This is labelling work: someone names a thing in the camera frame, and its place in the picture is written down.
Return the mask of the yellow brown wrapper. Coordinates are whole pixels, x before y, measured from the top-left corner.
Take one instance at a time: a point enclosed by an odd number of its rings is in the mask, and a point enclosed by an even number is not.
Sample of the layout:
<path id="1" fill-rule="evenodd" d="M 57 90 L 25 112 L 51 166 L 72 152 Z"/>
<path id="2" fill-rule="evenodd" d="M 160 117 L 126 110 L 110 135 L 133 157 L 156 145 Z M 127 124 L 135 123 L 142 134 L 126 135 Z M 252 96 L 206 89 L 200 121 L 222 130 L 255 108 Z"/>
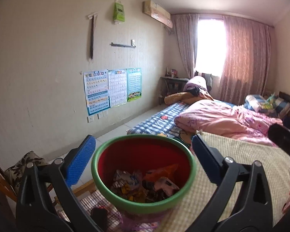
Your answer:
<path id="1" fill-rule="evenodd" d="M 130 190 L 128 188 L 118 188 L 116 189 L 115 193 L 125 200 L 137 203 L 145 203 L 148 191 L 142 186 L 139 186 L 134 190 Z"/>

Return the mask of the dark side table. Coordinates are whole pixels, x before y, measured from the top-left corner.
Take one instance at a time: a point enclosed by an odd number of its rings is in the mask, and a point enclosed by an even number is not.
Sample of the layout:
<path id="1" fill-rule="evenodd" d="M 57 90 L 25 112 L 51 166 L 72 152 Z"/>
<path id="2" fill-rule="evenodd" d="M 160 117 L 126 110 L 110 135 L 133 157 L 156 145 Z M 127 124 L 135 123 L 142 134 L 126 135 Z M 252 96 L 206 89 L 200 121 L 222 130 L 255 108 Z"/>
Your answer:
<path id="1" fill-rule="evenodd" d="M 161 88 L 159 93 L 159 103 L 161 104 L 166 96 L 182 92 L 184 86 L 186 85 L 189 79 L 160 77 L 160 80 L 161 80 Z"/>

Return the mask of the wall air conditioner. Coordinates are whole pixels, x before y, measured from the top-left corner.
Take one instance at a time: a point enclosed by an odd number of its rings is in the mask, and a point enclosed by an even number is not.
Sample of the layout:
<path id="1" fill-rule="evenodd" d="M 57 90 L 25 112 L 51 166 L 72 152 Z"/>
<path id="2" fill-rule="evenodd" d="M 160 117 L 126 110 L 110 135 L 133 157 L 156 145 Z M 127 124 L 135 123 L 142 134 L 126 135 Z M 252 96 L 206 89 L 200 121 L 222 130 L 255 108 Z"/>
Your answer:
<path id="1" fill-rule="evenodd" d="M 142 12 L 151 18 L 163 23 L 169 28 L 173 28 L 173 23 L 171 21 L 171 14 L 163 9 L 159 4 L 153 2 L 152 0 L 146 0 L 142 3 Z"/>

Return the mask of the red bin with green rim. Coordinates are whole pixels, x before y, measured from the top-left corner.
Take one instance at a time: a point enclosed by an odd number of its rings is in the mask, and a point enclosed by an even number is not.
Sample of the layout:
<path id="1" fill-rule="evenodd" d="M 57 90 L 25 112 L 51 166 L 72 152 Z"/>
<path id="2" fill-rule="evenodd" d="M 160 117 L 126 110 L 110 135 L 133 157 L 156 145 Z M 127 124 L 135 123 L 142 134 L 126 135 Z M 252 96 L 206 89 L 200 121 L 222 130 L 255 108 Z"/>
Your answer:
<path id="1" fill-rule="evenodd" d="M 154 203 L 137 203 L 115 195 L 110 189 L 116 170 L 146 174 L 176 165 L 171 180 L 180 188 L 175 195 Z M 111 204 L 132 214 L 160 213 L 174 208 L 187 195 L 197 173 L 195 156 L 181 142 L 164 136 L 126 135 L 98 147 L 91 162 L 94 182 Z"/>

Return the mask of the pink patterned curtain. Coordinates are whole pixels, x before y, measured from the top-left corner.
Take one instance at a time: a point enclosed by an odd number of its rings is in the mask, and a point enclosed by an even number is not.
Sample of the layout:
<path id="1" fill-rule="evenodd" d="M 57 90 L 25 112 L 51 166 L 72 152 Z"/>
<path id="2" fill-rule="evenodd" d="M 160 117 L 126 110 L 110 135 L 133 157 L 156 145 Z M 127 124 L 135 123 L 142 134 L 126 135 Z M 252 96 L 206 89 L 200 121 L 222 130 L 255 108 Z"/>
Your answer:
<path id="1" fill-rule="evenodd" d="M 223 17 L 227 53 L 219 99 L 235 105 L 247 95 L 264 94 L 271 62 L 270 27 L 255 20 Z"/>

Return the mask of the pink quilt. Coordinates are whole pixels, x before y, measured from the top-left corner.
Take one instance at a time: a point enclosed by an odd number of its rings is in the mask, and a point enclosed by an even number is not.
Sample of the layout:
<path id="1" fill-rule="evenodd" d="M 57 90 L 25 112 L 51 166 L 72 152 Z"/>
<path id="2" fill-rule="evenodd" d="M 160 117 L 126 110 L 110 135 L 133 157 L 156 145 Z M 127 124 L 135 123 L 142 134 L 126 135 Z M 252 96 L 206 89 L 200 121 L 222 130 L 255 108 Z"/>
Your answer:
<path id="1" fill-rule="evenodd" d="M 223 102 L 200 100 L 181 112 L 174 123 L 187 132 L 204 131 L 241 141 L 272 146 L 268 129 L 282 125 L 279 118 L 268 117 L 242 106 L 229 106 Z"/>

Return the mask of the black wall stick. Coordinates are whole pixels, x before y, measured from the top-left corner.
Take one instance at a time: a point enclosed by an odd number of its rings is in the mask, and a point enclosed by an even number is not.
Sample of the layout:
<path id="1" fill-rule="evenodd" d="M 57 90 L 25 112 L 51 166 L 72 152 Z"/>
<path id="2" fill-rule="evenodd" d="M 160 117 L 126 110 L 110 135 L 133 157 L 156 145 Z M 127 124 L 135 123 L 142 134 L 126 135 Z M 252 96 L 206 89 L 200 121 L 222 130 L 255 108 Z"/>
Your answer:
<path id="1" fill-rule="evenodd" d="M 90 20 L 90 59 L 94 59 L 94 32 L 96 28 L 96 22 L 98 13 L 94 12 L 87 16 Z"/>

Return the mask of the orange plastic bag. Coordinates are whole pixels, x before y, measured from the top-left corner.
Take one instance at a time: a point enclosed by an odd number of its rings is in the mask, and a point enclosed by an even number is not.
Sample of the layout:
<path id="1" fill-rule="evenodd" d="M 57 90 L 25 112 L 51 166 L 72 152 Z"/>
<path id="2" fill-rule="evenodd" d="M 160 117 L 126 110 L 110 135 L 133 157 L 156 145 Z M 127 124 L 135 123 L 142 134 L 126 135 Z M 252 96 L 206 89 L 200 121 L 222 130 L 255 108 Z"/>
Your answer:
<path id="1" fill-rule="evenodd" d="M 177 164 L 173 164 L 173 165 L 165 166 L 165 167 L 158 168 L 155 170 L 150 170 L 145 174 L 145 176 L 143 177 L 143 180 L 149 181 L 149 182 L 156 182 L 162 177 L 173 180 L 174 174 L 176 170 L 178 169 L 178 166 L 179 165 Z"/>

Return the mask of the brown cushion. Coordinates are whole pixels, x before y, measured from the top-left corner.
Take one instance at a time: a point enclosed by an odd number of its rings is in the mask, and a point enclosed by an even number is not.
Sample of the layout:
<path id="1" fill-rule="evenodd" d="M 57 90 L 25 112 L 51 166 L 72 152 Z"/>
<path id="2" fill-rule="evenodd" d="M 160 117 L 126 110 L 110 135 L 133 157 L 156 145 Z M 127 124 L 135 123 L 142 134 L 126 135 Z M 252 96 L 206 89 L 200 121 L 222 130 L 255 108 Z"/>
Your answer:
<path id="1" fill-rule="evenodd" d="M 164 98 L 164 102 L 166 105 L 172 105 L 178 102 L 182 102 L 184 104 L 192 105 L 197 101 L 202 100 L 200 96 L 194 96 L 190 92 L 180 92 L 168 95 Z"/>

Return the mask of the wall chart posters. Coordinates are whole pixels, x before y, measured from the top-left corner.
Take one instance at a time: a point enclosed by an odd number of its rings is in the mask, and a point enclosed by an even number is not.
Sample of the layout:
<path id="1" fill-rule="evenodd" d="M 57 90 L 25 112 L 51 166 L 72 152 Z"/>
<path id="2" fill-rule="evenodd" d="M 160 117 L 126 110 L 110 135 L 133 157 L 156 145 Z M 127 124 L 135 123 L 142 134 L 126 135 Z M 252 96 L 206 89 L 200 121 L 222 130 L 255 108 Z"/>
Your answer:
<path id="1" fill-rule="evenodd" d="M 83 73 L 89 116 L 142 97 L 142 69 L 96 70 Z"/>

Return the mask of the green wall box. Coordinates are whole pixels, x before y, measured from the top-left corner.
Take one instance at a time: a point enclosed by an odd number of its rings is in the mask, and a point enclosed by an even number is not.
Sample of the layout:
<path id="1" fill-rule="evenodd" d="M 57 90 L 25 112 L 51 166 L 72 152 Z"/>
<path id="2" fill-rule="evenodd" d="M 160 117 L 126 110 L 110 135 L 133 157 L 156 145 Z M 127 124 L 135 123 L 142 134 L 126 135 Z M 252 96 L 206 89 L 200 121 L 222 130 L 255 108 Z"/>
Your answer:
<path id="1" fill-rule="evenodd" d="M 120 24 L 125 22 L 124 6 L 120 0 L 115 0 L 113 8 L 113 23 Z"/>

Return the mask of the blue white pillow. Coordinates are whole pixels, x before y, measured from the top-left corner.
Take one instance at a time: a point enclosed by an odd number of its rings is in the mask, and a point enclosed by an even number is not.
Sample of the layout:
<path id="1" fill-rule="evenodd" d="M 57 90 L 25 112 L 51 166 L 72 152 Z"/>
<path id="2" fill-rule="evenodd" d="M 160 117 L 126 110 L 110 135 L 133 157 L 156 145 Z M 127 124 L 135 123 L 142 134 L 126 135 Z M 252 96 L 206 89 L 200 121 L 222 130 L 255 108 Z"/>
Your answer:
<path id="1" fill-rule="evenodd" d="M 265 99 L 261 95 L 247 95 L 243 105 L 246 109 L 268 117 L 283 119 L 290 111 L 290 103 L 275 94 Z"/>

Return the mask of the pink paper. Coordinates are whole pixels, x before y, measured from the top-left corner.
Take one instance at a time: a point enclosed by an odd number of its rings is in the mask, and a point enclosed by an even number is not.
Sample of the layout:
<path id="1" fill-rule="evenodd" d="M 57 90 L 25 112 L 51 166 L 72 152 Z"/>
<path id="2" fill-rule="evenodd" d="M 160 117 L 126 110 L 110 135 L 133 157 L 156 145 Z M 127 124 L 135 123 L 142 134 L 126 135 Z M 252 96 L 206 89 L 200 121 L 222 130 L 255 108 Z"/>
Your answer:
<path id="1" fill-rule="evenodd" d="M 171 197 L 180 190 L 180 188 L 167 177 L 160 177 L 154 183 L 153 188 L 155 191 L 162 190 L 168 197 Z"/>

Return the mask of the white blue milk carton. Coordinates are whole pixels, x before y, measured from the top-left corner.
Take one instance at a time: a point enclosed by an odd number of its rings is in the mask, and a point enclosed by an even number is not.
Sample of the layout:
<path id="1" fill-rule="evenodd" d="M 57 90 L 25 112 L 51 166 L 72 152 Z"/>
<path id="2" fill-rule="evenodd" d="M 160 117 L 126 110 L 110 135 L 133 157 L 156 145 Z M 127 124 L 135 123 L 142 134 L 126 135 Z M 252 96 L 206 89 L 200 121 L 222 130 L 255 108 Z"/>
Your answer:
<path id="1" fill-rule="evenodd" d="M 118 195 L 128 194 L 141 186 L 142 174 L 140 172 L 129 173 L 116 170 L 113 177 L 111 191 Z"/>

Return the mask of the blue checked bed sheet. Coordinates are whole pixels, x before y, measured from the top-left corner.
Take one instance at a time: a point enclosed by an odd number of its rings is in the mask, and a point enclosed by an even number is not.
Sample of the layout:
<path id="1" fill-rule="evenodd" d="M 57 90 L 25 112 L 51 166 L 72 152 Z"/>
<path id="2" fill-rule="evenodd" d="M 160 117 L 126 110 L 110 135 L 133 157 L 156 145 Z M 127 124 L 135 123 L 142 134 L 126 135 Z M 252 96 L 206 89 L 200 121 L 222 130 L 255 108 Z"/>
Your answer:
<path id="1" fill-rule="evenodd" d="M 174 103 L 160 112 L 152 115 L 145 121 L 137 124 L 135 127 L 127 130 L 128 135 L 146 134 L 160 135 L 169 138 L 179 137 L 182 129 L 177 127 L 174 119 L 183 111 L 188 109 L 189 105 L 183 102 Z"/>

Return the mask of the wooden chair with cushion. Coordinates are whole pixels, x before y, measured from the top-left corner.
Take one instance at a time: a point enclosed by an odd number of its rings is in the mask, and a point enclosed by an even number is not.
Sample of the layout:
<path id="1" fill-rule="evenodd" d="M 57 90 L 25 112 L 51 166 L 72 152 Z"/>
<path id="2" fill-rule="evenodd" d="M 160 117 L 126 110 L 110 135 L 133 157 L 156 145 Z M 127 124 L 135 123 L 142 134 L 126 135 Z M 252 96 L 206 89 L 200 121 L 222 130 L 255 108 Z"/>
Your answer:
<path id="1" fill-rule="evenodd" d="M 33 151 L 26 153 L 15 165 L 5 171 L 0 167 L 0 192 L 17 202 L 19 187 L 26 165 L 32 162 L 38 168 L 48 165 L 46 160 Z"/>

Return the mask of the black wall rail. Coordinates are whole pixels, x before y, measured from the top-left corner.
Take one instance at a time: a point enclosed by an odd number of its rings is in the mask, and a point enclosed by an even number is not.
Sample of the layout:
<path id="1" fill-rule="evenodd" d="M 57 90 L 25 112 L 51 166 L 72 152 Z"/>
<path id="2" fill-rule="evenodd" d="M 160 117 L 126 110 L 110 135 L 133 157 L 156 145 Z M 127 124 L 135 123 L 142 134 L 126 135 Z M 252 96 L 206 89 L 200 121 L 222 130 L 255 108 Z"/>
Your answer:
<path id="1" fill-rule="evenodd" d="M 110 44 L 112 47 L 116 47 L 116 48 L 136 48 L 136 45 L 135 45 L 135 40 L 134 39 L 132 39 L 131 41 L 130 41 L 130 44 L 122 44 L 122 43 L 114 43 L 114 42 L 112 42 L 111 44 Z"/>

